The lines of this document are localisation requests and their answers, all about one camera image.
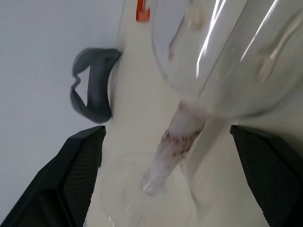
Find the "orange object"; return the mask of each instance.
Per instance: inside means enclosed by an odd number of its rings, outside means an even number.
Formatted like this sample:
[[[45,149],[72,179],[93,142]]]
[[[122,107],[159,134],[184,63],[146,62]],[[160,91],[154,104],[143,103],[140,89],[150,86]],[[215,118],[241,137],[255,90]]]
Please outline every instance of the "orange object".
[[[146,0],[138,0],[136,20],[138,22],[148,22],[151,16],[151,9],[145,8]]]

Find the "clear glassware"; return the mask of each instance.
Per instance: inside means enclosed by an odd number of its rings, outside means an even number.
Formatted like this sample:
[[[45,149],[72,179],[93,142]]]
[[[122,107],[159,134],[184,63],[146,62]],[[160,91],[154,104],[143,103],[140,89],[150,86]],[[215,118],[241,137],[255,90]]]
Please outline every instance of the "clear glassware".
[[[209,117],[263,114],[291,96],[302,81],[302,24],[302,0],[152,0],[154,53],[183,102],[153,159],[125,157],[105,170],[113,226],[198,226],[175,167]]]

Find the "white wall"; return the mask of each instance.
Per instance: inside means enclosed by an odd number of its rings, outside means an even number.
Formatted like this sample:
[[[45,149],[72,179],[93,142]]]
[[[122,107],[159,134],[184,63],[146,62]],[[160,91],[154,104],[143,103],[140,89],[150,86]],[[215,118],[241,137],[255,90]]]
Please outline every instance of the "white wall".
[[[70,105],[71,66],[85,47],[115,47],[123,6],[0,1],[0,223],[65,140],[94,126]]]

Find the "glass stem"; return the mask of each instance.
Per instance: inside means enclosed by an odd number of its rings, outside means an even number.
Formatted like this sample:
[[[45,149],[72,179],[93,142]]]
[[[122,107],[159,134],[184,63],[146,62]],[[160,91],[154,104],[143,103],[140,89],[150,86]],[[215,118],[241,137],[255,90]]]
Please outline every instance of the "glass stem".
[[[150,196],[162,192],[165,181],[190,150],[206,123],[206,115],[200,109],[180,102],[163,134],[149,170],[140,180],[141,189]]]

